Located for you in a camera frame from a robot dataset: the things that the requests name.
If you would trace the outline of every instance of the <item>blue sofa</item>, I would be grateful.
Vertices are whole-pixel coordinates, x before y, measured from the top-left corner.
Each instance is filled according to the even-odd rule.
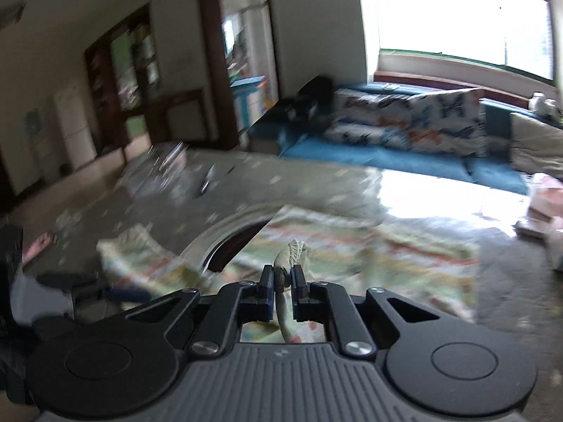
[[[424,87],[372,83],[347,86],[347,89],[369,94],[417,95],[436,91]],[[510,114],[520,114],[540,119],[527,109],[482,99],[485,108],[485,128],[488,136],[504,142],[501,150],[492,148],[488,158],[461,157],[452,153],[419,153],[401,151],[383,146],[351,146],[323,139],[311,128],[309,122],[288,122],[275,113],[266,113],[248,132],[250,149],[259,152],[277,153],[283,158],[299,158],[333,161],[353,165],[366,165],[398,170],[408,173],[427,174],[480,184],[500,190],[527,194],[524,176],[513,170],[508,159],[509,142],[512,136]]]

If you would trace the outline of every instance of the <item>window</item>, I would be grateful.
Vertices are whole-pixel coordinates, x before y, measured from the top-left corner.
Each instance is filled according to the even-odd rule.
[[[227,19],[223,22],[223,36],[226,47],[226,55],[229,55],[235,45],[235,30],[233,28],[232,19]]]
[[[382,49],[436,53],[553,79],[546,0],[375,0]]]

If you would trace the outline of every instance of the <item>door frame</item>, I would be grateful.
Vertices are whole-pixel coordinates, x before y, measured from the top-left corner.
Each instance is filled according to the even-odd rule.
[[[280,82],[280,63],[278,61],[277,36],[272,6],[272,0],[268,0],[278,97],[282,97],[283,90],[282,83]],[[221,0],[199,0],[199,13],[202,22],[207,75],[215,106],[217,129],[219,131],[218,146],[220,149],[233,149],[239,144],[239,133],[236,124],[233,95],[230,89],[231,84],[227,72],[227,61],[224,57]]]

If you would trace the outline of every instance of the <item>sofa cushion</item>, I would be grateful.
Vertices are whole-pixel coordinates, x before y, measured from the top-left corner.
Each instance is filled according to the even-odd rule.
[[[520,112],[528,117],[538,118],[533,112],[511,104],[500,103],[486,98],[483,98],[481,103],[485,108],[485,130],[489,136],[512,139],[511,112]]]
[[[431,87],[420,87],[417,85],[407,84],[389,84],[389,83],[368,83],[353,84],[344,86],[346,89],[356,90],[363,93],[372,94],[402,94],[402,95],[418,95],[419,93],[439,91]]]
[[[513,112],[511,165],[529,174],[563,179],[563,130]]]
[[[287,149],[281,156],[296,159],[326,160],[352,165],[367,165],[376,149],[377,146],[349,146],[325,141],[317,136],[310,136]]]
[[[275,154],[283,153],[300,139],[305,138],[306,135],[307,132],[297,123],[271,122],[267,119],[258,120],[247,131],[250,147],[253,151],[262,152],[261,148],[268,145],[273,150],[266,152]]]
[[[285,151],[282,157],[373,166],[473,182],[463,160],[455,154],[416,153],[382,146],[349,146],[311,136]]]
[[[404,130],[337,121],[323,133],[325,139],[353,146],[385,146],[407,151],[409,137]]]
[[[457,154],[419,153],[388,147],[375,149],[373,157],[367,163],[370,166],[473,182],[465,169],[463,159]]]
[[[505,159],[497,156],[486,159],[468,157],[465,159],[465,164],[477,184],[522,195],[528,193],[520,173],[512,169]]]
[[[417,152],[488,155],[481,89],[407,95],[370,95],[341,89],[336,115],[356,123],[409,132]]]

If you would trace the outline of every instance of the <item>ribbed gray plate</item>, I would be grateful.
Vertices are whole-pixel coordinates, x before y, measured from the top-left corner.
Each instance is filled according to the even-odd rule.
[[[43,413],[38,422],[69,419]],[[370,363],[330,344],[237,344],[218,360],[195,362],[161,400],[115,422],[430,422]],[[499,422],[523,422],[517,413]]]

